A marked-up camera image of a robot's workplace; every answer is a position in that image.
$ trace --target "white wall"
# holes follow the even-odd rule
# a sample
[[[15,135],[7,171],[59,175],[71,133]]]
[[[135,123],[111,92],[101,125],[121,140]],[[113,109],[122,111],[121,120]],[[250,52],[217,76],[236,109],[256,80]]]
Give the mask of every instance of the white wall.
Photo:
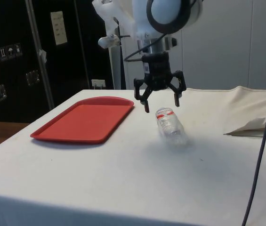
[[[174,35],[180,45],[169,53],[172,71],[184,68],[190,88],[266,89],[266,0],[205,0],[203,5],[199,21]],[[130,38],[122,44],[124,57],[137,50]],[[127,88],[133,89],[134,78],[144,76],[142,63],[125,63],[125,73]]]

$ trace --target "red tray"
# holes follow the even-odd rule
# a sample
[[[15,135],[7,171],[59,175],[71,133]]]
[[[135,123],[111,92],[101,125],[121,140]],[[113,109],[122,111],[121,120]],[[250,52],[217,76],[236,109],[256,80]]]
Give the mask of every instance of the red tray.
[[[104,143],[134,108],[119,97],[95,97],[77,102],[31,134],[37,140],[85,144]]]

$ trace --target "wall outlet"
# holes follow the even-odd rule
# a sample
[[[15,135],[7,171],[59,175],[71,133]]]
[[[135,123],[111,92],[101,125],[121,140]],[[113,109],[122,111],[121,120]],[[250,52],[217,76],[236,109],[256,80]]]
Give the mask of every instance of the wall outlet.
[[[105,88],[105,80],[92,79],[92,87],[94,88]]]

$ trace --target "plastic water bottle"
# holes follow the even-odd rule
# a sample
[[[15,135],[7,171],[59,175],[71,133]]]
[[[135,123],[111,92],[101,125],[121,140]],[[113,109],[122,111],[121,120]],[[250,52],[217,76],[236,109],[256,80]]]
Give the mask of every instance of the plastic water bottle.
[[[170,145],[186,145],[188,137],[184,127],[171,108],[161,108],[156,112],[160,134]]]

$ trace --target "white cloth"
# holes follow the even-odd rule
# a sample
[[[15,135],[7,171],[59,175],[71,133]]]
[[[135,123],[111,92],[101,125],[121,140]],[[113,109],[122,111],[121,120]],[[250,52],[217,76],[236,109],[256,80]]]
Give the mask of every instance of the white cloth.
[[[53,144],[29,135],[79,100],[117,96],[135,109],[103,145]],[[86,90],[0,145],[0,226],[242,223],[261,143],[224,136],[230,92],[154,92],[150,113],[133,91]],[[155,111],[171,107],[192,144],[166,147]],[[266,225],[266,149],[249,225]]]
[[[224,133],[261,137],[266,126],[266,90],[237,87],[226,97]]]

